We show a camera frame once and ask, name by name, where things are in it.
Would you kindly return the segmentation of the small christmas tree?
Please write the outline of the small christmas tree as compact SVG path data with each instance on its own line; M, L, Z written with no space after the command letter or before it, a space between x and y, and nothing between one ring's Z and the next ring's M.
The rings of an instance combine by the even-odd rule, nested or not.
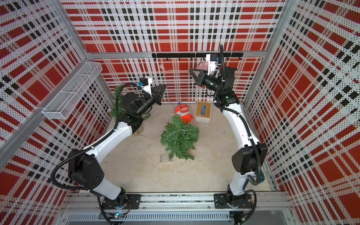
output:
M174 115L172 121L165 126L160 142L165 147L169 159L194 160L191 152L196 149L199 133L197 126L183 122L179 115Z
M114 106L115 125L114 125L113 129L116 129L118 127L118 123L120 122L120 119L123 117L123 116L120 116L120 105L122 105L120 99L122 98L123 89L128 86L135 87L136 89L140 90L144 94L145 101L152 99L152 95L145 92L136 83L129 82L129 83L123 84L118 90L115 91L115 96L114 96L115 97L115 106ZM141 117L141 115L136 115L134 118L132 116L129 117L129 126L132 127L134 133L140 128L142 122L143 122L143 118Z

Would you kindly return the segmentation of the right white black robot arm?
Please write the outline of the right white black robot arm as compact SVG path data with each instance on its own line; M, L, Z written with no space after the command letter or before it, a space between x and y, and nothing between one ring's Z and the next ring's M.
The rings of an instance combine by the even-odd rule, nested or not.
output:
M213 103L228 120L235 135L238 151L232 156L235 173L224 195L215 194L217 209L252 209L257 200L254 190L247 189L249 183L257 186L264 181L262 165L268 147L261 143L246 122L240 101L233 90L236 68L225 64L223 46L218 54L206 55L208 67L192 68L190 74L196 85L214 92Z

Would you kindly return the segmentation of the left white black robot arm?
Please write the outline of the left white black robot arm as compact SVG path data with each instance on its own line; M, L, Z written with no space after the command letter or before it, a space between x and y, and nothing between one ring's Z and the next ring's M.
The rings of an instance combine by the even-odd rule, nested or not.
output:
M165 84L152 87L142 82L122 85L116 92L114 127L87 147L72 150L68 158L53 169L51 182L62 189L89 191L99 198L103 197L112 207L123 209L128 202L126 191L105 177L101 163L118 144L140 128L143 114L149 112L154 104L162 104L166 88ZM64 165L68 165L68 176L78 184L77 187L63 185L56 180L56 173Z

